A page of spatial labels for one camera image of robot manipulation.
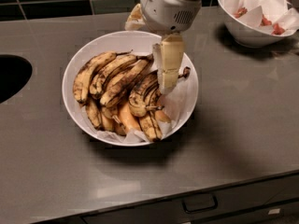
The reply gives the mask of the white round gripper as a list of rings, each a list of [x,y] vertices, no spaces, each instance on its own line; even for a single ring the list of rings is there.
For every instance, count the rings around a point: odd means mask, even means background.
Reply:
[[[140,4],[134,6],[124,29],[136,31],[146,23],[152,32],[169,34],[152,46],[158,69],[159,89],[162,94],[168,94],[177,85],[185,50],[185,43],[179,32],[191,27],[202,7],[202,0],[140,0]]]

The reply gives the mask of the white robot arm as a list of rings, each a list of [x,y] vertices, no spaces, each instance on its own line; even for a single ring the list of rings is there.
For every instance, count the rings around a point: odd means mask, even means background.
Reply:
[[[125,23],[126,31],[147,27],[161,37],[152,46],[152,52],[162,94],[171,92],[177,85],[185,52],[181,33],[191,27],[201,7],[202,0],[140,0]]]

